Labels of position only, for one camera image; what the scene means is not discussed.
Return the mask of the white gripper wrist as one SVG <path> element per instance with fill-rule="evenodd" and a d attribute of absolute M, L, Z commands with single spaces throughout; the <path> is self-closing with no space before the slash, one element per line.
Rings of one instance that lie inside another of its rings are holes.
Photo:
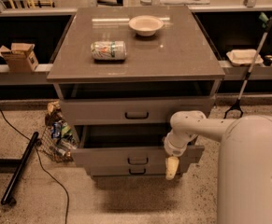
<path fill-rule="evenodd" d="M 192 136 L 187 133 L 170 132 L 164 140 L 165 152 L 170 156 L 165 159 L 165 178 L 172 180 L 179 168 L 179 158 L 187 149 Z"/>

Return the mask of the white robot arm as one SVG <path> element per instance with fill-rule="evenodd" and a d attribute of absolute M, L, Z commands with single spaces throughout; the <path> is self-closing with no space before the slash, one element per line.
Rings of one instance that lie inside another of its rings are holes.
<path fill-rule="evenodd" d="M 188 143 L 198 135 L 221 142 L 227 128 L 235 119 L 208 119 L 201 111 L 179 111 L 170 118 L 171 131 L 164 139 L 165 178 L 172 180 L 179 167 L 179 159 Z"/>

